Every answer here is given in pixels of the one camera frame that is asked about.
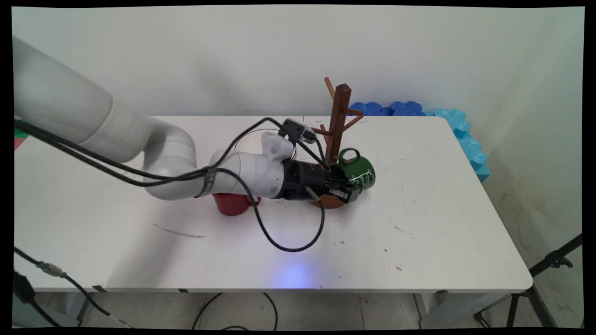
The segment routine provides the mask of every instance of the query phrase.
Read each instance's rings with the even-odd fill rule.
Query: black cable
[[[191,328],[191,330],[194,330],[194,327],[197,325],[197,321],[198,318],[201,317],[201,314],[203,314],[203,311],[207,308],[207,306],[209,306],[209,304],[214,301],[217,297],[219,297],[220,295],[222,295],[223,292],[216,294],[215,297],[211,298],[203,307],[201,307],[201,310],[198,312],[197,317],[194,319],[194,323],[193,323],[193,327]],[[275,307],[275,304],[273,303],[273,300],[271,299],[271,297],[269,297],[269,295],[265,292],[263,292],[263,294],[267,297],[267,299],[269,299],[269,302],[271,302],[271,306],[273,307],[273,311],[275,312],[275,325],[273,326],[273,330],[277,330],[277,308]],[[230,325],[228,327],[225,327],[222,330],[228,330],[228,329],[233,329],[233,328],[238,328],[238,329],[242,329],[242,330],[248,330],[244,327],[242,327],[241,325]]]
[[[323,147],[321,146],[321,142],[319,139],[315,137],[316,146],[319,147],[319,154],[321,155],[321,160],[325,160],[325,154],[323,153]]]
[[[35,260],[33,257],[27,255],[26,253],[24,253],[21,249],[14,247],[14,252],[21,256],[22,258],[25,258],[26,261],[28,261],[29,263],[37,266],[37,264],[39,264],[39,261]]]
[[[46,321],[49,322],[49,324],[51,324],[53,327],[62,327],[61,325],[59,325],[59,323],[57,323],[56,321],[54,321],[54,319],[52,319],[39,305],[37,302],[35,302],[35,300],[32,300],[29,303],[31,306],[33,306],[33,308],[35,308],[35,310],[37,311],[37,313],[39,313],[39,315],[41,315]]]
[[[308,243],[307,245],[305,245],[303,247],[300,247],[300,248],[286,248],[286,247],[283,247],[283,246],[280,246],[279,244],[277,244],[277,242],[275,242],[273,240],[273,238],[271,238],[271,236],[269,236],[269,233],[267,232],[267,229],[263,225],[263,220],[261,220],[261,218],[260,218],[259,209],[257,209],[257,204],[254,201],[253,194],[250,192],[250,189],[246,185],[246,183],[236,173],[234,173],[234,172],[232,172],[232,171],[230,171],[228,169],[222,169],[221,167],[218,167],[215,170],[216,171],[220,171],[220,172],[225,172],[225,173],[231,175],[232,177],[236,178],[236,180],[240,184],[242,184],[242,186],[244,187],[244,190],[246,191],[246,194],[249,196],[250,203],[253,205],[254,214],[257,217],[257,221],[259,221],[259,226],[261,227],[261,230],[265,234],[265,237],[267,238],[267,240],[269,240],[269,242],[271,242],[271,244],[273,244],[276,248],[278,248],[280,250],[283,250],[285,252],[301,252],[302,250],[306,250],[306,249],[310,248],[319,239],[319,236],[321,236],[321,232],[323,231],[323,225],[325,224],[325,209],[323,208],[323,202],[321,200],[318,201],[319,207],[321,208],[321,225],[319,226],[319,231],[316,232],[315,238],[313,238],[310,243]]]
[[[197,314],[197,318],[194,319],[194,323],[193,323],[193,327],[191,328],[191,330],[194,330],[194,327],[197,325],[197,321],[198,318],[201,317],[201,314],[203,314],[203,311],[205,310],[205,308],[207,308],[207,306],[209,306],[209,304],[215,300],[215,298],[219,297],[220,295],[222,295],[222,293],[218,293],[215,297],[211,298],[211,300],[209,300],[202,308],[201,310],[198,312]]]
[[[246,129],[242,134],[240,134],[239,136],[237,136],[236,139],[232,143],[230,143],[229,147],[226,149],[226,152],[224,152],[223,156],[214,165],[212,165],[211,167],[219,165],[219,163],[228,154],[228,152],[230,151],[230,149],[232,148],[232,146],[236,142],[238,142],[239,139],[241,139],[243,136],[245,136],[247,133],[249,133],[253,128],[257,127],[259,124],[261,124],[262,122],[264,122],[266,120],[268,120],[270,122],[273,122],[273,123],[276,123],[279,127],[283,128],[283,126],[281,126],[277,121],[271,119],[270,117],[263,118],[261,121],[258,121],[253,126],[251,126],[248,129]],[[161,185],[161,184],[167,184],[168,182],[172,182],[172,181],[176,181],[176,180],[181,180],[181,179],[184,179],[186,177],[191,177],[191,176],[194,176],[195,178],[199,178],[199,177],[203,176],[206,173],[206,172],[204,172],[204,170],[206,169],[204,167],[204,168],[199,169],[199,170],[191,171],[191,172],[185,173],[183,175],[179,175],[179,176],[176,176],[176,177],[170,177],[170,178],[164,177],[164,176],[151,175],[151,174],[149,174],[147,172],[143,172],[143,171],[140,171],[140,170],[133,169],[131,167],[122,165],[122,164],[120,164],[118,162],[115,162],[115,161],[112,161],[112,160],[107,159],[105,157],[102,157],[100,155],[97,155],[97,154],[93,153],[92,151],[89,151],[87,149],[84,149],[84,148],[82,148],[82,147],[80,147],[80,146],[78,146],[78,145],[76,145],[76,144],[74,144],[74,143],[72,143],[72,142],[70,142],[70,141],[68,141],[66,139],[63,139],[63,138],[58,137],[56,135],[53,135],[53,134],[51,134],[51,133],[49,133],[49,132],[47,132],[47,131],[45,131],[45,130],[43,130],[41,128],[38,128],[38,127],[35,127],[35,126],[32,126],[32,125],[29,125],[27,123],[23,123],[23,122],[18,121],[18,120],[15,120],[14,121],[14,124],[15,124],[15,127],[16,128],[19,128],[19,129],[21,129],[23,131],[26,131],[29,134],[32,134],[35,137],[38,137],[42,141],[44,141],[44,142],[46,142],[46,143],[54,146],[55,148],[57,148],[59,150],[62,150],[64,152],[70,154],[71,156],[73,156],[73,157],[75,157],[75,158],[77,158],[79,160],[82,160],[83,162],[85,162],[85,163],[87,163],[87,164],[89,164],[89,165],[91,165],[91,166],[93,166],[93,167],[95,167],[95,168],[97,168],[97,169],[99,169],[101,171],[104,171],[104,172],[106,172],[106,173],[108,173],[108,174],[110,174],[110,175],[112,175],[112,176],[114,176],[114,177],[116,177],[116,178],[118,178],[118,179],[120,179],[122,181],[125,181],[125,182],[127,182],[129,184],[132,184],[132,185],[141,186],[141,187],[156,186],[156,185]],[[319,153],[321,153],[321,155],[322,155],[321,143],[316,138],[315,138],[315,141],[316,141],[317,146],[319,148]],[[165,179],[163,179],[161,181],[156,181],[156,182],[139,182],[139,181],[136,181],[134,179],[128,178],[126,176],[123,176],[122,174],[120,174],[120,173],[118,173],[118,172],[116,172],[116,171],[114,171],[112,169],[109,169],[109,168],[103,166],[102,164],[99,164],[98,162],[95,162],[95,161],[91,160],[90,158],[85,157],[84,155],[82,155],[82,154],[80,154],[80,153],[72,150],[69,147],[66,147],[63,142],[64,143],[68,143],[68,145],[73,145],[73,146],[75,146],[77,148],[80,148],[82,151],[85,151],[85,152],[90,153],[90,155],[92,155],[93,157],[99,157],[102,162],[107,162],[108,164],[111,164],[111,165],[113,165],[115,167],[126,168],[126,170],[128,170],[130,172],[137,173],[137,174],[143,174],[145,176],[150,175],[151,178],[156,177],[156,178],[165,178]],[[311,154],[311,156],[313,158],[315,158],[317,161],[320,161],[324,165],[324,163],[316,155],[314,155],[314,153],[311,152],[310,149],[306,148],[306,146],[302,142],[298,142],[298,143],[305,150],[307,150]],[[293,249],[293,248],[286,248],[286,247],[280,246],[279,244],[277,244],[271,238],[271,236],[267,232],[267,229],[265,228],[265,226],[264,226],[264,224],[263,224],[263,222],[262,222],[262,220],[260,218],[259,211],[258,211],[258,209],[256,207],[256,203],[254,202],[254,198],[252,196],[252,193],[250,192],[250,190],[249,190],[248,186],[246,185],[246,183],[242,179],[240,179],[240,177],[238,175],[236,175],[234,172],[232,172],[232,171],[230,171],[228,169],[219,169],[218,168],[217,171],[225,172],[225,173],[233,176],[234,178],[236,178],[236,180],[239,181],[240,184],[242,184],[242,186],[244,187],[244,189],[246,190],[247,194],[249,195],[249,197],[251,199],[251,203],[253,205],[254,212],[255,212],[255,215],[257,216],[257,220],[259,222],[259,225],[261,227],[261,230],[263,231],[263,233],[265,234],[265,237],[269,240],[269,242],[271,242],[271,244],[273,244],[276,248],[278,248],[280,250],[283,250],[283,251],[286,251],[286,252],[300,252],[300,251],[306,250],[310,246],[312,246],[317,241],[317,239],[319,238],[319,236],[321,235],[321,232],[322,232],[322,229],[323,229],[323,225],[324,225],[324,221],[325,221],[325,210],[323,208],[322,202],[319,200],[318,203],[319,203],[319,206],[321,208],[321,224],[319,226],[319,231],[317,232],[315,238],[309,244],[307,244],[307,245],[305,245],[305,246],[303,246],[301,248],[295,248],[295,249]]]
[[[229,326],[229,327],[225,327],[225,328],[224,328],[224,329],[222,329],[222,330],[228,330],[228,329],[234,329],[234,328],[238,328],[238,329],[242,329],[242,330],[248,330],[248,329],[246,329],[246,328],[242,327],[241,325],[231,325],[231,326]]]
[[[269,295],[265,292],[263,292],[263,294],[267,297],[267,299],[269,299],[269,302],[271,302],[271,306],[273,306],[273,311],[275,312],[275,326],[273,326],[273,330],[277,330],[277,308],[275,307],[275,304],[273,303],[273,300],[271,300],[271,297],[269,297]]]
[[[188,172],[188,173],[185,173],[183,175],[176,176],[176,177],[165,177],[165,176],[159,176],[159,175],[152,175],[150,173],[147,173],[147,172],[144,172],[144,171],[140,171],[140,170],[134,169],[132,167],[129,167],[129,166],[120,164],[120,163],[115,162],[115,161],[113,161],[111,159],[108,159],[108,158],[105,158],[103,156],[99,156],[99,155],[93,153],[93,155],[96,155],[97,157],[101,157],[98,160],[100,160],[100,161],[102,161],[104,163],[107,163],[109,165],[112,165],[114,167],[117,167],[119,169],[123,169],[125,171],[128,171],[130,173],[134,173],[136,175],[147,176],[147,177],[153,178],[153,179],[162,179],[161,181],[156,181],[156,182],[139,182],[137,180],[128,178],[128,177],[122,175],[121,173],[118,173],[118,172],[116,172],[116,171],[114,171],[112,169],[109,169],[108,167],[103,166],[102,164],[99,164],[98,162],[96,162],[96,161],[94,161],[94,160],[92,160],[92,159],[90,159],[90,158],[88,158],[88,157],[86,157],[86,156],[78,153],[77,151],[74,151],[73,149],[69,148],[65,144],[63,144],[61,142],[58,142],[57,140],[54,140],[52,137],[47,136],[47,135],[45,135],[45,134],[43,134],[41,132],[38,132],[37,129],[30,128],[30,127],[33,127],[33,126],[28,125],[27,123],[22,123],[22,122],[18,122],[18,123],[21,123],[21,124],[18,125],[17,124],[17,121],[15,121],[15,127],[16,128],[21,129],[23,131],[26,131],[30,135],[38,138],[39,140],[41,140],[43,142],[46,142],[47,144],[55,147],[56,149],[61,150],[61,151],[65,152],[65,153],[73,156],[74,158],[76,158],[78,160],[81,160],[84,163],[87,163],[87,164],[93,166],[94,168],[96,168],[98,170],[101,170],[101,171],[103,171],[103,172],[105,172],[105,173],[107,173],[107,174],[109,174],[109,175],[111,175],[113,177],[118,178],[121,181],[127,182],[128,184],[131,184],[131,185],[134,185],[134,186],[140,186],[140,187],[157,186],[157,185],[167,184],[167,183],[170,183],[170,182],[173,182],[173,181],[177,181],[177,180],[187,180],[186,177],[189,177],[188,179],[199,178],[199,177],[203,176],[206,173],[206,168],[202,168],[202,169],[191,171],[191,172]]]
[[[247,133],[251,132],[254,128],[256,128],[257,126],[259,126],[261,123],[265,122],[265,121],[270,121],[271,123],[275,124],[276,126],[278,126],[280,129],[282,129],[283,131],[287,132],[285,127],[283,127],[279,122],[277,122],[276,120],[270,118],[270,117],[265,117],[263,119],[261,119],[260,121],[256,122],[254,125],[252,125],[251,127],[249,127],[248,129],[246,129],[245,131],[243,131],[242,133],[240,133],[238,136],[236,136],[236,138],[232,141],[232,143],[230,143],[230,145],[228,146],[228,148],[224,151],[222,157],[220,157],[220,159],[213,165],[209,166],[210,168],[214,168],[218,165],[220,165],[223,160],[226,158],[226,156],[228,155],[228,153],[230,152],[230,150],[232,149],[232,146],[235,145],[238,140],[240,138],[242,138],[243,136],[245,136]],[[207,167],[203,167],[201,169],[198,170],[194,170],[188,173],[185,173],[183,175],[179,175],[179,176],[175,176],[175,177],[166,177],[166,176],[158,176],[158,175],[153,175],[151,173],[147,173],[138,169],[134,169],[132,167],[126,166],[124,164],[115,162],[114,160],[108,159],[106,157],[103,157],[99,154],[94,153],[93,151],[90,151],[88,149],[85,149],[65,138],[59,137],[58,135],[52,134],[48,131],[45,131],[39,127],[33,126],[31,124],[28,123],[24,123],[20,120],[14,120],[14,127],[22,130],[24,132],[29,133],[30,135],[42,140],[43,142],[46,142],[47,144],[95,167],[96,169],[99,169],[113,177],[116,177],[124,182],[127,182],[128,184],[134,185],[134,186],[139,186],[139,187],[152,187],[152,186],[158,186],[158,185],[163,185],[163,184],[168,184],[170,182],[173,181],[181,181],[181,180],[189,180],[189,179],[196,179],[196,178],[200,178],[202,176],[204,176],[204,174],[207,171]],[[299,139],[297,139],[294,135],[288,133],[289,137],[292,137],[293,140],[295,140],[307,153],[309,153],[319,164],[323,165],[323,167],[329,171],[329,167],[319,158],[317,157],[310,149],[307,148],[307,146],[304,145],[304,143],[302,143]],[[140,176],[146,176],[147,178],[152,178],[152,179],[161,179],[160,181],[156,181],[156,182],[139,182],[136,181],[134,179],[128,178],[123,176],[120,173],[117,173],[116,171],[113,171],[69,148],[74,148],[77,151],[86,153],[87,155],[101,161],[104,162],[108,165],[114,166],[116,168],[119,169],[123,169],[127,172],[136,174],[136,175],[140,175]]]
[[[38,265],[40,265],[40,264],[43,263],[43,262],[40,262],[40,261],[34,259],[33,257],[27,255],[25,252],[23,252],[22,250],[20,250],[17,247],[14,247],[14,253],[16,253],[17,255],[21,256],[22,258],[24,258],[28,262],[34,264],[35,266],[38,266]],[[59,275],[59,277],[60,278],[64,278],[67,281],[69,281],[71,284],[73,284],[89,300],[89,303],[92,304],[95,308],[97,308],[97,310],[100,311],[102,314],[104,314],[105,316],[107,316],[107,317],[115,320],[116,322],[119,322],[119,323],[123,324],[124,326],[126,326],[128,328],[132,328],[126,322],[124,322],[124,321],[120,320],[119,318],[115,317],[114,315],[112,315],[111,313],[109,313],[108,311],[106,311],[105,309],[103,309],[100,305],[98,305],[97,302],[95,302],[95,300],[93,300],[93,298],[91,297],[91,295],[89,293],[87,293],[87,291],[85,291],[85,289],[83,289],[83,287],[81,285],[79,285],[79,283],[77,283],[74,279],[72,279],[65,272],[61,272],[61,275]]]
[[[277,131],[277,129],[273,129],[273,128],[262,128],[262,129],[255,129],[255,130],[253,130],[253,131],[251,131],[251,132],[248,132],[248,133],[244,134],[244,136],[246,136],[246,135],[248,135],[248,134],[250,134],[250,133],[257,132],[257,131]],[[238,147],[238,143],[240,143],[240,140],[241,140],[241,139],[243,139],[243,138],[244,138],[244,136],[243,136],[243,137],[241,137],[241,138],[238,140],[238,142],[236,142],[236,144],[234,145],[234,151],[236,151],[236,147]],[[290,159],[294,159],[294,157],[296,157],[296,154],[298,153],[298,150],[296,150],[296,143],[294,143],[294,150],[293,150],[293,152],[294,152],[294,154],[292,154],[292,158],[290,158]]]

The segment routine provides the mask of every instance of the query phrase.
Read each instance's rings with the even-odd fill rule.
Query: table
[[[159,117],[193,137],[199,166],[261,118]],[[329,117],[304,121],[318,127]],[[260,132],[248,135],[238,149],[260,153],[259,138]],[[212,196],[159,200],[29,137],[14,152],[14,244],[90,291],[466,293],[447,294],[459,298],[436,312],[425,307],[423,327],[445,325],[457,316],[451,310],[490,300],[486,294],[532,285],[444,119],[365,117],[342,147],[371,161],[375,186],[356,202],[327,210],[310,249],[287,253],[267,241],[252,210],[221,215]],[[302,148],[296,159],[314,162]],[[141,168],[142,154],[127,164]],[[272,238],[287,247],[310,241],[320,220],[308,202],[263,199],[259,211]],[[76,291],[16,255],[14,266],[37,291]]]

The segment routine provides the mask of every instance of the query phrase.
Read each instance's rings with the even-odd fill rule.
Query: light blue foam block
[[[486,166],[486,164],[482,164],[481,167],[478,168],[478,170],[476,170],[476,176],[478,177],[478,180],[480,180],[480,182],[484,182],[486,180],[486,178],[488,178],[488,176],[491,175],[491,172],[488,169],[488,166]]]
[[[487,157],[480,151],[482,145],[469,132],[466,132],[462,138],[458,138],[457,140],[460,142],[460,146],[464,150],[465,156],[468,157],[468,161],[472,164],[474,171],[486,163]]]
[[[447,120],[457,138],[462,138],[470,130],[470,122],[465,120],[465,113],[461,110],[438,109],[434,111],[434,115]]]

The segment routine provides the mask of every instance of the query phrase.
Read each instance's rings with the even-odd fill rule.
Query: red mug
[[[239,215],[252,206],[250,198],[244,194],[215,193],[212,194],[215,204],[221,214],[234,216]],[[260,197],[257,197],[257,205],[260,204]]]

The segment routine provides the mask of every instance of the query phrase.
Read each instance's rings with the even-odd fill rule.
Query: foam puzzle piece
[[[393,115],[393,114],[394,114],[394,112],[395,112],[395,111],[394,111],[394,110],[392,110],[392,109],[391,109],[391,107],[383,107],[383,108],[381,108],[381,113],[382,113],[383,115],[391,116],[391,115]]]
[[[413,101],[408,101],[407,103],[395,101],[389,107],[393,110],[394,116],[426,116],[422,112],[422,106]]]
[[[486,166],[486,164],[482,164],[481,167],[478,168],[478,170],[476,170],[476,176],[478,177],[478,180],[480,180],[480,182],[484,182],[486,180],[486,178],[488,178],[488,176],[491,175],[491,172],[488,169],[488,166]]]
[[[464,150],[465,156],[468,157],[468,161],[472,164],[474,171],[486,163],[487,157],[480,151],[482,145],[469,132],[466,132],[462,138],[458,138],[457,140],[460,142],[460,146]]]
[[[434,115],[447,120],[457,138],[462,138],[470,130],[470,122],[465,120],[465,113],[461,110],[439,109],[434,111]]]
[[[353,103],[350,106],[350,109],[361,110],[364,112],[365,116],[388,116],[390,114],[385,114],[386,110],[383,111],[383,107],[377,103],[370,102],[368,104],[363,104],[361,102]]]

